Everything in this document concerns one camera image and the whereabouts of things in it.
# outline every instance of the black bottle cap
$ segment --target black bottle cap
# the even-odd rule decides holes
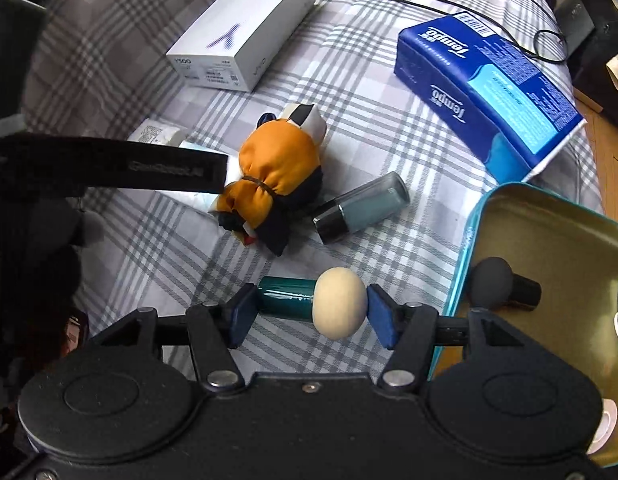
[[[330,244],[349,233],[342,209],[335,200],[329,200],[311,213],[313,225],[323,244]]]

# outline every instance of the plaid bed sheet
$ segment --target plaid bed sheet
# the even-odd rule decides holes
[[[88,312],[92,331],[139,306],[154,306],[163,316],[181,314],[202,300],[227,300],[243,283],[268,274],[315,279],[333,266],[380,283],[399,302],[441,308],[467,216],[496,183],[393,75],[398,32],[439,14],[386,0],[317,0],[247,94],[185,87],[164,58],[213,1],[51,0],[23,100],[30,127],[126,139],[142,120],[154,118],[189,128],[189,140],[236,153],[262,113],[277,114],[290,102],[315,103],[328,126],[325,198],[397,171],[411,206],[328,247],[308,219],[299,219],[284,255],[276,258],[259,246],[242,247],[211,219],[160,193],[90,190],[83,205],[102,214],[105,240],[82,252],[84,278],[76,300]],[[536,30],[553,28],[528,0],[454,1],[503,23],[530,49]],[[542,54],[560,52],[548,40]],[[565,66],[538,66],[572,99]],[[584,131],[536,184],[602,209]],[[192,376],[186,348],[165,355]],[[368,371],[377,377],[389,352],[368,323],[352,338],[333,342],[310,324],[259,316],[233,356],[246,378],[255,370]]]

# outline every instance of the stuffed toy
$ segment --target stuffed toy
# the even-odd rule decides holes
[[[264,114],[240,148],[243,176],[218,196],[212,214],[244,244],[260,239],[276,256],[289,242],[289,212],[307,206],[323,186],[319,149],[327,125],[315,105]]]

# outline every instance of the dark green cylinder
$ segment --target dark green cylinder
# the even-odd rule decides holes
[[[311,306],[315,280],[265,276],[258,284],[259,314],[265,316],[313,321]]]

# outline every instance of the blue tissue pack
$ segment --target blue tissue pack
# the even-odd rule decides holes
[[[524,54],[468,12],[402,30],[394,72],[499,184],[540,173],[585,124]]]

